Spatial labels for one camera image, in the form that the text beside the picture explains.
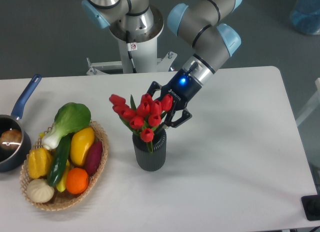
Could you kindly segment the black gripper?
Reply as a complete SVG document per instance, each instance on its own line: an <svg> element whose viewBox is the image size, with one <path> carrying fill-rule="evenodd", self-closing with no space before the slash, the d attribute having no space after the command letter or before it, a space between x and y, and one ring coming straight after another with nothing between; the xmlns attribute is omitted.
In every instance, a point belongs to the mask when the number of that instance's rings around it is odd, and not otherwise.
<svg viewBox="0 0 320 232"><path fill-rule="evenodd" d="M177 128L192 118L192 114L186 107L201 88L202 86L183 69L180 69L164 86L156 81L151 83L147 90L147 94L151 98L157 91L160 91L160 96L157 99L162 100L165 95L169 94L176 101L173 111L169 111L165 116L164 122L161 123L162 129ZM180 110L182 110L181 117L173 121L176 111Z"/></svg>

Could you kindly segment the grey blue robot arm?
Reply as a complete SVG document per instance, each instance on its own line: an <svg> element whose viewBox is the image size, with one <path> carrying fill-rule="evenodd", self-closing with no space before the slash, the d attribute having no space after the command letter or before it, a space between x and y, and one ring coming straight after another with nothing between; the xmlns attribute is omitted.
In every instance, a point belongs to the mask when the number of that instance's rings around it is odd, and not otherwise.
<svg viewBox="0 0 320 232"><path fill-rule="evenodd" d="M109 28L118 41L122 70L128 73L161 71L157 39L164 26L194 49L166 84L153 82L148 93L173 96L173 107L160 128L176 128L191 118L188 102L241 45L237 32L221 20L242 0L200 0L195 7L177 4L167 20L149 0L83 0L82 9L99 28Z"/></svg>

